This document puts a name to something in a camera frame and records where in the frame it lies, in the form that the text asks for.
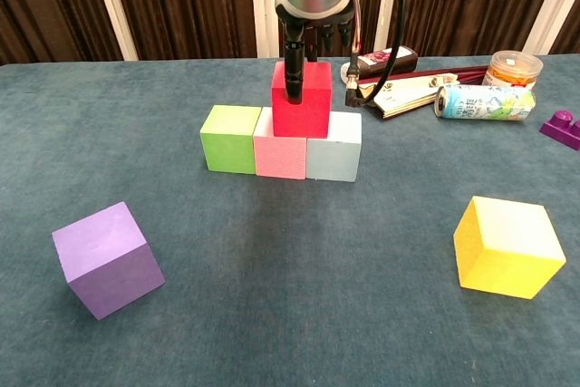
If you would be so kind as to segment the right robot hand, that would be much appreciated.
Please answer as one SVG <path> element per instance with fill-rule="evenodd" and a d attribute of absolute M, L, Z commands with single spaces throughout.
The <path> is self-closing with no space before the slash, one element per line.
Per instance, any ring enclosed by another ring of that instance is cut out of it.
<path fill-rule="evenodd" d="M 305 60 L 315 62 L 321 51 L 331 52 L 334 34 L 340 35 L 343 47 L 352 43 L 353 0 L 341 11 L 319 19 L 291 15 L 283 5 L 278 5 L 275 11 L 284 28 L 286 98 L 291 104 L 300 104 Z"/>

